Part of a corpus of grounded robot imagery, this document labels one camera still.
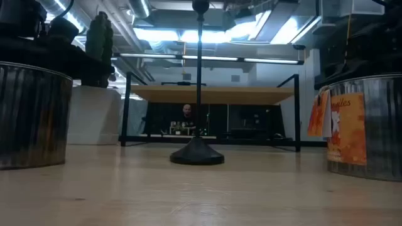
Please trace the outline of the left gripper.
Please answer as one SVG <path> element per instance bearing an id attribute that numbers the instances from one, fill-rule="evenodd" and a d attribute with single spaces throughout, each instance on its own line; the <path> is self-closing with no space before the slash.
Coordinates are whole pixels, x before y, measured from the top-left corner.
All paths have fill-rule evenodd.
<path id="1" fill-rule="evenodd" d="M 61 72 L 71 78 L 98 78 L 115 72 L 72 44 L 79 29 L 65 18 L 74 2 L 46 24 L 38 1 L 1 1 L 1 60 Z"/>

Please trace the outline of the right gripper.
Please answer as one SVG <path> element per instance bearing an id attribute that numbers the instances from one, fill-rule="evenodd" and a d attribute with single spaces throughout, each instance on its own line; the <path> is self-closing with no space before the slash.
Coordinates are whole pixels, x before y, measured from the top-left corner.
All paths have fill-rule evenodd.
<path id="1" fill-rule="evenodd" d="M 401 6 L 386 6 L 379 19 L 348 38 L 346 63 L 331 64 L 315 77 L 315 90 L 355 75 L 401 72 Z"/>

